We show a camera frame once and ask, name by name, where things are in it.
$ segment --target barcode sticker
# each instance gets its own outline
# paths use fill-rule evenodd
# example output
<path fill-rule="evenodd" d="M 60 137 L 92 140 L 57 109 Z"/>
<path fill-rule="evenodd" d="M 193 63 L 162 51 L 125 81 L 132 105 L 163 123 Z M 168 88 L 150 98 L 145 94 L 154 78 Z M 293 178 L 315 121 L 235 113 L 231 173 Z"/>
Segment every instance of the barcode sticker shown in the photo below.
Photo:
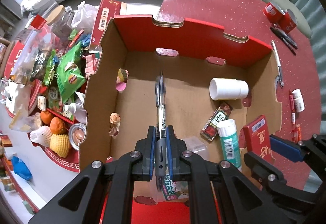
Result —
<path fill-rule="evenodd" d="M 159 120 L 159 127 L 161 130 L 166 129 L 166 124 L 165 124 L 165 108 L 160 109 L 160 120 Z"/>
<path fill-rule="evenodd" d="M 256 125 L 252 127 L 252 133 L 256 132 L 261 126 L 265 125 L 265 119 L 263 118 Z"/>
<path fill-rule="evenodd" d="M 224 146 L 225 146 L 226 159 L 228 159 L 228 160 L 234 159 L 235 155 L 234 155 L 232 139 L 223 140 L 223 142 L 224 142 Z"/>
<path fill-rule="evenodd" d="M 269 4 L 268 7 L 266 7 L 266 11 L 269 13 L 271 10 L 273 9 L 273 7 Z"/>
<path fill-rule="evenodd" d="M 292 124 L 295 124 L 295 113 L 292 113 Z"/>

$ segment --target red box with gold calligraphy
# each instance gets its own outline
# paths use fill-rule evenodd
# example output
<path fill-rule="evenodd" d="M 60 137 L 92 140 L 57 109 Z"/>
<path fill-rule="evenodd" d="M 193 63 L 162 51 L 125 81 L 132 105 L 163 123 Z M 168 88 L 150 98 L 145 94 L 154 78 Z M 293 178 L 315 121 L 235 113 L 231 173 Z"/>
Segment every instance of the red box with gold calligraphy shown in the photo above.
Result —
<path fill-rule="evenodd" d="M 272 163 L 271 142 L 269 140 L 266 117 L 261 115 L 243 127 L 248 152 L 252 151 L 265 161 Z"/>

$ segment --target red table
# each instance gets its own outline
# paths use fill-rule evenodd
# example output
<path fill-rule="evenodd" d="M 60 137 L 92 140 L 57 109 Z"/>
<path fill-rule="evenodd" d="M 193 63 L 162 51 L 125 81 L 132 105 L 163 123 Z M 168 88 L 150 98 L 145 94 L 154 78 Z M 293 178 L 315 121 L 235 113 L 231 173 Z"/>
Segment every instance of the red table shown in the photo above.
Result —
<path fill-rule="evenodd" d="M 319 79 L 309 39 L 296 28 L 291 32 L 299 46 L 294 56 L 270 31 L 270 22 L 262 12 L 265 5 L 261 0 L 163 0 L 158 20 L 182 22 L 188 17 L 222 25 L 226 33 L 238 37 L 250 35 L 268 44 L 276 40 L 285 83 L 276 92 L 278 101 L 283 103 L 282 130 L 276 135 L 291 140 L 289 89 L 301 89 L 305 110 L 297 116 L 297 123 L 301 124 L 303 139 L 307 140 L 313 133 L 319 134 L 321 122 Z M 292 163 L 277 153 L 273 156 L 274 165 L 284 173 L 288 185 L 302 189 L 310 168 L 305 163 Z"/>

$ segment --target wooden lid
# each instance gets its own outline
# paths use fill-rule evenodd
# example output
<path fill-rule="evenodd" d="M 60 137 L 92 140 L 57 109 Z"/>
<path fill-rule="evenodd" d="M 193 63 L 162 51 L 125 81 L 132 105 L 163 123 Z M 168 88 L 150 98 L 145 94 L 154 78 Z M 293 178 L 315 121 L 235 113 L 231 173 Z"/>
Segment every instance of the wooden lid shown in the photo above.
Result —
<path fill-rule="evenodd" d="M 56 7 L 45 19 L 47 21 L 46 24 L 49 26 L 53 25 L 63 15 L 64 11 L 65 7 L 63 5 Z"/>

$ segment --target green and white tube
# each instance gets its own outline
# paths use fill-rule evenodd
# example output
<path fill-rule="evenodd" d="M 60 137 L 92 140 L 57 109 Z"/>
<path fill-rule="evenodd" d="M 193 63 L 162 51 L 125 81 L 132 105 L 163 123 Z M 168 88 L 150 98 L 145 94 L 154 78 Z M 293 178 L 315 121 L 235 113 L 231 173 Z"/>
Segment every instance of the green and white tube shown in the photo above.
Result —
<path fill-rule="evenodd" d="M 220 121 L 217 124 L 217 131 L 220 136 L 224 160 L 229 161 L 241 171 L 241 156 L 234 119 Z"/>

